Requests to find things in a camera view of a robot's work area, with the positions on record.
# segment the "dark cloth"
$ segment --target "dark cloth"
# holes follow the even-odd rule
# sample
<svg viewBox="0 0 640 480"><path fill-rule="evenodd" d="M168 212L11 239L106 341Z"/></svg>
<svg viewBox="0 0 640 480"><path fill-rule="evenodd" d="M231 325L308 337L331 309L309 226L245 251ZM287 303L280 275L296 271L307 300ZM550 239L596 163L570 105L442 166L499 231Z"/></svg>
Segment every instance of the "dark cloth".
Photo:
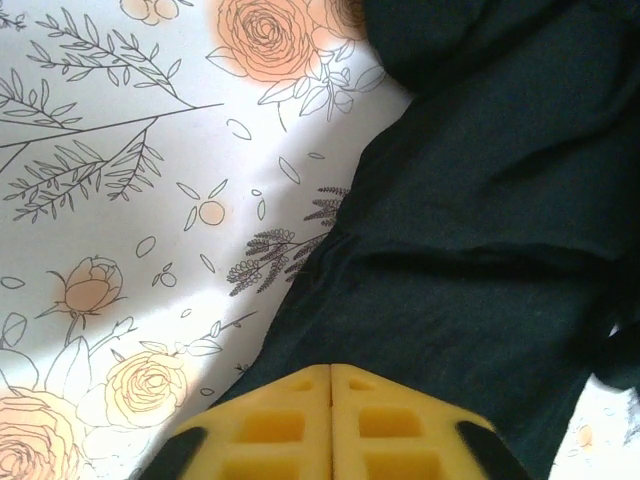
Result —
<svg viewBox="0 0 640 480"><path fill-rule="evenodd" d="M365 0L372 45L417 98L362 153L335 228L219 402L349 363L486 416L547 478L612 327L637 306L628 5Z"/></svg>

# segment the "orange flower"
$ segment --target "orange flower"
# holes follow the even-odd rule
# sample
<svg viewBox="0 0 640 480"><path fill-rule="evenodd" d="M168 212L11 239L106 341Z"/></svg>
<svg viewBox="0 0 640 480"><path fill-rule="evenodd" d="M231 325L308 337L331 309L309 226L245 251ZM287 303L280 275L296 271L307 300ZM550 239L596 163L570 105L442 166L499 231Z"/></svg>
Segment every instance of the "orange flower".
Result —
<svg viewBox="0 0 640 480"><path fill-rule="evenodd" d="M593 449L593 429L590 425L583 425L576 433L576 443L586 452Z"/></svg>
<svg viewBox="0 0 640 480"><path fill-rule="evenodd" d="M277 82L305 75L320 62L304 0L221 0L217 34L246 74Z"/></svg>
<svg viewBox="0 0 640 480"><path fill-rule="evenodd" d="M144 351L123 360L107 374L107 418L126 428L160 425L187 396L182 360Z"/></svg>
<svg viewBox="0 0 640 480"><path fill-rule="evenodd" d="M367 36L361 0L310 0L308 11L314 22L338 38L362 40Z"/></svg>
<svg viewBox="0 0 640 480"><path fill-rule="evenodd" d="M12 390L0 398L0 478L80 478L86 431L75 407L47 392Z"/></svg>
<svg viewBox="0 0 640 480"><path fill-rule="evenodd" d="M180 13L175 0L120 0L120 8L129 18L151 26L173 20Z"/></svg>
<svg viewBox="0 0 640 480"><path fill-rule="evenodd" d="M57 301L40 317L53 312L70 312L74 317L96 314L118 300L122 289L122 273L116 263L108 258L85 258L66 281L59 273L51 273L64 284L64 300Z"/></svg>

